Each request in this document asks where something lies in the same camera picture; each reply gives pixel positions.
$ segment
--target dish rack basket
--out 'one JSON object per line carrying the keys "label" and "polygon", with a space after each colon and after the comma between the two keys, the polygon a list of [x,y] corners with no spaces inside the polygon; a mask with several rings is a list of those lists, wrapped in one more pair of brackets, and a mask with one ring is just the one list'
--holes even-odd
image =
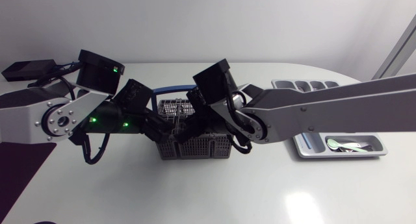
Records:
{"label": "dish rack basket", "polygon": [[206,132],[199,137],[193,137],[185,143],[179,143],[174,138],[175,134],[182,132],[186,125],[185,119],[195,113],[191,103],[187,99],[160,100],[155,107],[156,96],[164,93],[183,92],[194,86],[171,86],[159,88],[153,91],[153,111],[164,119],[174,124],[167,142],[156,143],[162,160],[175,159],[206,159],[206,158],[229,158],[232,145],[227,134]]}

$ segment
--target black wire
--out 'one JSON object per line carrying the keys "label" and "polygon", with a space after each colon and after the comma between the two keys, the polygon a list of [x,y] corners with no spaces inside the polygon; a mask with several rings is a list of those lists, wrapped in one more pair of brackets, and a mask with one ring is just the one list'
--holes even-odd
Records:
{"label": "black wire", "polygon": [[229,90],[229,84],[227,81],[227,77],[224,76],[224,89],[226,91],[226,100],[227,100],[227,108],[229,115],[231,116],[232,120],[241,127],[244,131],[249,133],[254,133],[254,129],[252,126],[245,124],[239,117],[237,117],[235,111],[237,110],[234,106],[233,95]]}
{"label": "black wire", "polygon": [[33,82],[33,83],[28,84],[27,87],[28,88],[31,88],[31,87],[43,86],[43,85],[47,84],[51,79],[56,78],[56,77],[61,77],[63,75],[67,75],[69,73],[73,73],[74,71],[77,71],[82,66],[83,66],[83,63],[82,62],[78,62],[76,64],[72,64],[67,69],[58,70],[56,72],[53,72],[53,73],[44,75],[43,77],[41,77],[40,79],[38,79],[36,82]]}
{"label": "black wire", "polygon": [[72,101],[75,100],[75,93],[73,92],[72,85],[64,77],[57,77],[57,79],[60,79],[68,87]]}
{"label": "black wire", "polygon": [[246,145],[246,147],[247,148],[244,148],[244,147],[242,147],[242,146],[240,146],[240,145],[237,145],[235,142],[234,142],[234,140],[233,140],[233,137],[231,136],[231,135],[227,135],[227,139],[228,139],[228,141],[231,143],[231,145],[232,146],[234,146],[234,148],[238,151],[238,152],[240,152],[240,153],[242,153],[242,154],[249,154],[250,153],[250,151],[252,150],[252,144],[250,143],[250,142],[248,142],[248,144]]}
{"label": "black wire", "polygon": [[99,148],[99,151],[97,155],[94,158],[91,158],[91,145],[90,145],[90,138],[86,137],[84,144],[83,144],[83,154],[84,159],[87,164],[94,165],[101,159],[101,157],[104,154],[105,148],[107,147],[107,144],[109,142],[110,134],[106,133],[104,136],[103,143],[101,144],[101,147]]}
{"label": "black wire", "polygon": [[48,71],[48,73],[53,73],[53,72],[55,72],[56,70],[62,70],[63,68],[65,68],[66,66],[69,66],[69,65],[74,65],[74,64],[76,64],[76,62],[70,62],[70,63],[67,63],[67,64],[62,64],[62,65],[55,65],[55,66],[53,66],[53,68],[51,68],[49,71]]}
{"label": "black wire", "polygon": [[239,94],[242,97],[242,104],[246,105],[247,104],[247,100],[246,100],[246,96],[244,95],[244,93],[242,91],[234,91],[231,94],[233,95],[234,93]]}

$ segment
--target white tabletop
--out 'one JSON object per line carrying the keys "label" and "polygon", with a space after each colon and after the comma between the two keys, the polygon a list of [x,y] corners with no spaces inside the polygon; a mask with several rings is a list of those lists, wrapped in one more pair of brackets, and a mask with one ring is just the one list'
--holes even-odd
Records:
{"label": "white tabletop", "polygon": [[[126,64],[150,88],[194,84],[211,64]],[[230,64],[235,82],[355,81],[296,64]],[[75,82],[76,74],[67,78]],[[0,82],[2,93],[27,82]],[[160,97],[184,97],[172,94]],[[303,159],[292,140],[253,145],[229,159],[162,161],[144,135],[113,134],[96,165],[59,142],[4,223],[416,223],[416,133],[380,133],[380,158]],[[97,148],[102,136],[93,136]]]}

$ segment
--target spoon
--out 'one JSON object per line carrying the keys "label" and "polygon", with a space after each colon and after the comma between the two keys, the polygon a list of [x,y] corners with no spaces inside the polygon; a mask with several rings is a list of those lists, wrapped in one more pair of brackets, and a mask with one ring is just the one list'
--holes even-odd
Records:
{"label": "spoon", "polygon": [[[371,145],[367,145],[367,146],[360,146],[359,147],[360,149],[364,149],[364,150],[366,150],[366,151],[368,151],[368,152],[370,152],[370,151],[374,151],[374,149],[372,148],[372,146]],[[352,150],[352,149],[345,149],[345,148],[343,148],[343,147],[340,147],[339,148],[339,150],[341,150],[341,152],[353,152],[354,150]]]}
{"label": "spoon", "polygon": [[359,143],[339,143],[339,144],[342,144],[343,145],[343,147],[345,147],[345,146],[349,146],[349,147],[358,147],[358,148],[362,148],[363,146],[361,146]]}
{"label": "spoon", "polygon": [[360,148],[357,148],[357,147],[352,147],[352,146],[349,146],[349,145],[346,145],[346,144],[343,144],[343,143],[338,143],[338,142],[336,142],[335,140],[332,140],[332,139],[328,139],[328,141],[326,142],[326,145],[332,150],[337,150],[338,148],[343,147],[345,149],[351,149],[351,150],[354,150],[354,151],[357,151],[357,152],[367,152],[364,149],[360,149]]}

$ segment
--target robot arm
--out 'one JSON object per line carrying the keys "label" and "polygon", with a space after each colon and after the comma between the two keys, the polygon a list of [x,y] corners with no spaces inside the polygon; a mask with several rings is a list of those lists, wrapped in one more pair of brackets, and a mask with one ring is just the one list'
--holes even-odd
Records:
{"label": "robot arm", "polygon": [[[84,50],[79,60],[70,70],[80,69],[76,84],[60,77],[67,71],[58,71],[31,88],[0,96],[0,142],[37,144],[69,138],[89,148],[89,132],[106,134],[105,142],[110,133],[142,133],[156,142],[167,139],[172,124],[146,108],[151,89],[130,79],[115,95],[122,64]],[[51,78],[61,82],[46,88]]]}
{"label": "robot arm", "polygon": [[180,142],[198,135],[198,127],[235,135],[241,145],[302,132],[416,131],[416,74],[302,93],[237,87],[222,60],[194,80],[188,98],[196,113],[187,119],[189,130],[176,136]]}

